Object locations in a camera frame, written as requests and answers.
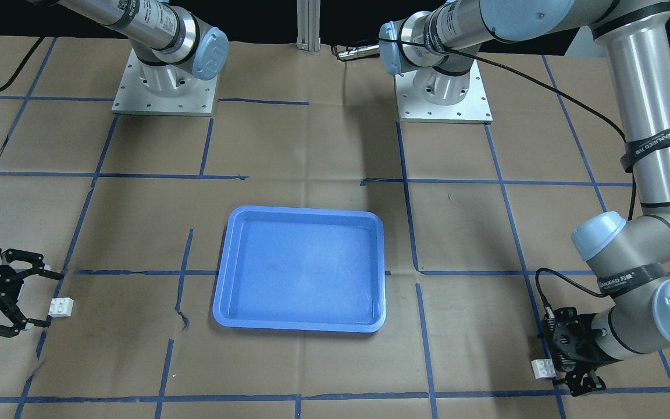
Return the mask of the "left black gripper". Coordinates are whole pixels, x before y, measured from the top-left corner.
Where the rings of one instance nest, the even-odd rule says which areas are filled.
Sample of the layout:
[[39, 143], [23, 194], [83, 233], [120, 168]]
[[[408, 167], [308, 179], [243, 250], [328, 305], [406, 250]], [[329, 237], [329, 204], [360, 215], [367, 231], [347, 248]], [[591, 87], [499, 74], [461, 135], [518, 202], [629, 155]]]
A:
[[594, 316], [579, 314], [574, 307], [545, 308], [544, 340], [553, 366], [564, 374], [553, 384], [567, 386], [572, 397], [607, 389], [597, 374], [607, 364], [607, 355], [596, 343], [600, 332], [592, 327]]

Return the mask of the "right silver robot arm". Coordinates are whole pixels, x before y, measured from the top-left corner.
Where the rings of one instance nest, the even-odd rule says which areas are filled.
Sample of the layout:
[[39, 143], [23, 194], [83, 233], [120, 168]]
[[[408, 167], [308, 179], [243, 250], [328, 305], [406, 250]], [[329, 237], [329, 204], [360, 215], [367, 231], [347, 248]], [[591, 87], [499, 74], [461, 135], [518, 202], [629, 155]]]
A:
[[[60, 1], [132, 45], [112, 111], [133, 116], [210, 116], [216, 82], [229, 55], [227, 35], [168, 1]], [[41, 254], [0, 248], [0, 337], [11, 338], [50, 320], [29, 318], [19, 296], [29, 276], [61, 281]]]

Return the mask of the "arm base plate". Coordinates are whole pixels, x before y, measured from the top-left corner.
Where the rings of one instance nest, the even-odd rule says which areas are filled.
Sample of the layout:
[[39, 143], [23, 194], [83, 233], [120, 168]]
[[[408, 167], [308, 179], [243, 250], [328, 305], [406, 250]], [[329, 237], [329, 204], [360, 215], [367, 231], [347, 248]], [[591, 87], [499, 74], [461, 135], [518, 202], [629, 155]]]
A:
[[220, 77], [200, 80], [175, 66], [149, 66], [130, 51], [112, 112], [128, 116], [202, 116], [215, 109]]
[[459, 76], [433, 68], [394, 75], [394, 90], [401, 122], [476, 125], [494, 121], [476, 61]]

